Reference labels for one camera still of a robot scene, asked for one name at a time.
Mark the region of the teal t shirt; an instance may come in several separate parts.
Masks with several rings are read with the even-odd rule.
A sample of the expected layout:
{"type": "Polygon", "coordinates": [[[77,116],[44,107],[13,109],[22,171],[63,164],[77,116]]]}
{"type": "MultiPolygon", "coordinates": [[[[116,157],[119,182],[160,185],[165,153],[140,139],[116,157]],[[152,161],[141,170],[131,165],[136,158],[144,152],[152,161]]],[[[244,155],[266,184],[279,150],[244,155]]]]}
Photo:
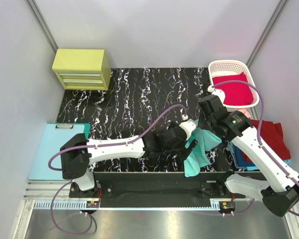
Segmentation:
{"type": "Polygon", "coordinates": [[[206,152],[217,147],[222,142],[221,138],[212,132],[198,127],[192,132],[185,147],[188,147],[194,139],[196,139],[198,143],[192,153],[184,161],[185,177],[197,176],[202,167],[209,165],[210,161],[207,158],[206,152]]]}

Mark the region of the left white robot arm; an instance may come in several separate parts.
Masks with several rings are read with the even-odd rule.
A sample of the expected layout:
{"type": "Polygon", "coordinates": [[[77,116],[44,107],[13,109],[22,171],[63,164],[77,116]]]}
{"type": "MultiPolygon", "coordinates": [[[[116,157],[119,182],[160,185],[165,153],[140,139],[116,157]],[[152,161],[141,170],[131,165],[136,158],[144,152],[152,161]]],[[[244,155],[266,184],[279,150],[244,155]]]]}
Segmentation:
{"type": "Polygon", "coordinates": [[[86,197],[93,197],[98,185],[88,168],[91,164],[116,158],[155,158],[168,152],[186,160],[197,145],[197,140],[190,140],[196,129],[197,123],[188,119],[173,122],[168,129],[123,139],[92,140],[76,134],[60,149],[62,177],[73,181],[86,197]]]}

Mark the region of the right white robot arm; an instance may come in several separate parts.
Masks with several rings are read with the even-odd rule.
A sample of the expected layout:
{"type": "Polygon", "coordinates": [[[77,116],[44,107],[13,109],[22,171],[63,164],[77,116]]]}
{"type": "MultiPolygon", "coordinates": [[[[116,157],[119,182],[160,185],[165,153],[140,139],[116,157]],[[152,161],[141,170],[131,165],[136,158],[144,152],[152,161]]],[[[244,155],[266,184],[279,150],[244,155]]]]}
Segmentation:
{"type": "Polygon", "coordinates": [[[238,147],[257,166],[264,181],[227,173],[216,185],[221,197],[241,194],[262,201],[266,208],[283,217],[299,201],[299,173],[289,167],[261,140],[252,122],[240,111],[228,112],[220,98],[208,95],[198,101],[198,125],[212,130],[238,147]]]}

